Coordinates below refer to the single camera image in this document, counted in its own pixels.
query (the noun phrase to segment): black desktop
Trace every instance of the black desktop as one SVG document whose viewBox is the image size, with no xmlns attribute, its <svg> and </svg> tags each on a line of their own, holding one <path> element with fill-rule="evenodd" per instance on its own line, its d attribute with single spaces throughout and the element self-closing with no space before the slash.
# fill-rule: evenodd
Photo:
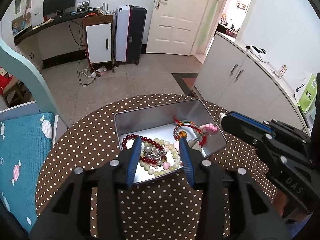
<svg viewBox="0 0 320 240">
<path fill-rule="evenodd" d="M 63 10 L 76 6 L 76 0 L 44 0 L 43 1 L 43 15 L 57 13 L 63 15 Z"/>
</svg>

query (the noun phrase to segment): tile floor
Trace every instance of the tile floor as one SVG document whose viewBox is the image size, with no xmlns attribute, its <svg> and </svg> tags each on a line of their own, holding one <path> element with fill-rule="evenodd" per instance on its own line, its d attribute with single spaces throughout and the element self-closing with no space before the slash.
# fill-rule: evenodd
<svg viewBox="0 0 320 240">
<path fill-rule="evenodd" d="M 193 56 L 142 54 L 139 65 L 120 65 L 114 73 L 109 71 L 86 87 L 79 84 L 76 62 L 44 69 L 41 74 L 59 110 L 74 123 L 100 106 L 123 98 L 155 93 L 188 95 L 201 65 Z M 80 69 L 86 67 L 86 61 L 81 61 Z M 181 88 L 184 79 L 187 82 Z M 83 83 L 91 80 L 82 75 Z"/>
</svg>

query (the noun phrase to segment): brown polka dot tablecloth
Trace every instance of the brown polka dot tablecloth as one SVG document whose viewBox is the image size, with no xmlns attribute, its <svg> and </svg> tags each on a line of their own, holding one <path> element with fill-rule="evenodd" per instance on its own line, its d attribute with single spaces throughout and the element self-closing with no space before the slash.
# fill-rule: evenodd
<svg viewBox="0 0 320 240">
<path fill-rule="evenodd" d="M 45 160 L 36 188 L 36 212 L 42 210 L 59 190 L 74 168 L 95 169 L 118 157 L 120 148 L 116 136 L 114 114 L 148 106 L 191 100 L 192 97 L 174 94 L 143 95 L 126 98 L 102 106 L 76 122 L 53 146 Z M 226 110 L 203 100 L 214 119 Z M 221 168 L 246 168 L 261 185 L 270 200 L 276 187 L 266 179 L 267 166 L 255 154 L 255 148 L 223 132 L 227 146 L 210 156 Z M 91 235 L 97 235 L 97 188 L 92 191 Z M 123 228 L 128 240 L 191 239 L 196 235 L 202 192 L 193 190 L 184 172 L 172 172 L 163 179 L 143 185 L 133 185 L 128 191 L 119 191 Z M 224 235 L 230 233 L 228 191 L 225 192 Z"/>
</svg>

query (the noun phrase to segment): mattress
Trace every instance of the mattress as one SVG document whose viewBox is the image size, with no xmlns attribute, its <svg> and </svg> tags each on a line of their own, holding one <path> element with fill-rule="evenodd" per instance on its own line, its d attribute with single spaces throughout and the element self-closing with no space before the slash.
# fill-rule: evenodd
<svg viewBox="0 0 320 240">
<path fill-rule="evenodd" d="M 41 113 L 0 122 L 0 199 L 28 232 L 37 219 L 37 178 L 52 148 L 54 121 Z"/>
</svg>

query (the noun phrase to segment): suitcase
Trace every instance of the suitcase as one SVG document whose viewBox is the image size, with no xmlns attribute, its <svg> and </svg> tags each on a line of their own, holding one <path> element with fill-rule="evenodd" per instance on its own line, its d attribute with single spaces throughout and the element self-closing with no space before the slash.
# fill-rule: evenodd
<svg viewBox="0 0 320 240">
<path fill-rule="evenodd" d="M 139 64 L 147 10 L 133 5 L 116 8 L 116 63 Z"/>
</svg>

